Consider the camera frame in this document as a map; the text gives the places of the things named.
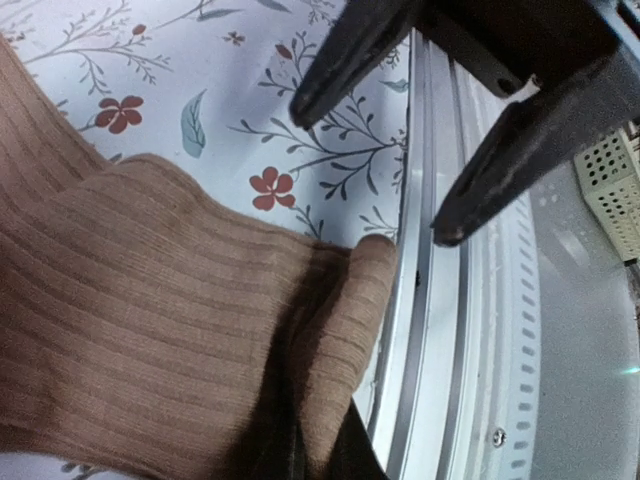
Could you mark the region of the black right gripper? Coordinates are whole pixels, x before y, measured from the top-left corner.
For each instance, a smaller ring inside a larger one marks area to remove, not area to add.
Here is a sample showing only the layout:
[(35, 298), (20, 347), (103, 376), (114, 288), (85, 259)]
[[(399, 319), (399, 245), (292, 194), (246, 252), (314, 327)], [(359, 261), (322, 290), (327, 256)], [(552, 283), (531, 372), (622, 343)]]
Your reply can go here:
[(416, 29), (509, 104), (432, 222), (458, 246), (598, 135), (639, 115), (636, 1), (420, 1)]

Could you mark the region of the tan ribbed sock pair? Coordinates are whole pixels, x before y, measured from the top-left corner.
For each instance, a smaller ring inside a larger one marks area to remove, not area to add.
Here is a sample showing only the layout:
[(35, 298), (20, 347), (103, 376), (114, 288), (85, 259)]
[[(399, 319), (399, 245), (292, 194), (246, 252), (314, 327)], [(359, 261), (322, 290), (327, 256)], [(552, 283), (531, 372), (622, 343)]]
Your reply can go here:
[[(146, 479), (236, 479), (270, 337), (314, 249), (150, 154), (101, 157), (1, 47), (1, 449)], [(381, 235), (291, 344), (307, 459), (329, 464), (396, 273)]]

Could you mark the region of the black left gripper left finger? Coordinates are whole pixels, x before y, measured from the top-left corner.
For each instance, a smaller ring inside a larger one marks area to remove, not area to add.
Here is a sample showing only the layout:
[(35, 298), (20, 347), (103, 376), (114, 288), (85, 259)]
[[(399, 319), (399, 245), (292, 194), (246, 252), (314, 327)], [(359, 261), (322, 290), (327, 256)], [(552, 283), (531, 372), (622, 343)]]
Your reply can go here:
[(348, 269), (347, 249), (314, 249), (288, 304), (281, 308), (270, 337), (259, 397), (248, 425), (234, 444), (236, 479), (305, 479), (307, 459), (299, 431), (290, 379), (291, 344), (311, 319), (329, 309)]

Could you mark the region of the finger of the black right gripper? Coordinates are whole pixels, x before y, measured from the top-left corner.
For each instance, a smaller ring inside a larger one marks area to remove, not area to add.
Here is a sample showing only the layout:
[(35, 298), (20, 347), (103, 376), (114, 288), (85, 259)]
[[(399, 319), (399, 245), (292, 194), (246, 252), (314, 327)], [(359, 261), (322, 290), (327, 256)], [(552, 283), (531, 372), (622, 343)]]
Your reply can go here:
[(325, 117), (410, 33), (425, 3), (348, 1), (289, 105), (293, 124), (309, 129)]

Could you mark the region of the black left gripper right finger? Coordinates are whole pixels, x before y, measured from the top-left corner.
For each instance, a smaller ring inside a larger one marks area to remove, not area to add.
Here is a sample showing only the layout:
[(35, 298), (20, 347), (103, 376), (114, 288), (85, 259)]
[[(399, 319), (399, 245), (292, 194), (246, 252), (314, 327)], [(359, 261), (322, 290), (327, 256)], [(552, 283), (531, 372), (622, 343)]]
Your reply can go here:
[(340, 428), (329, 464), (333, 480), (387, 480), (354, 401)]

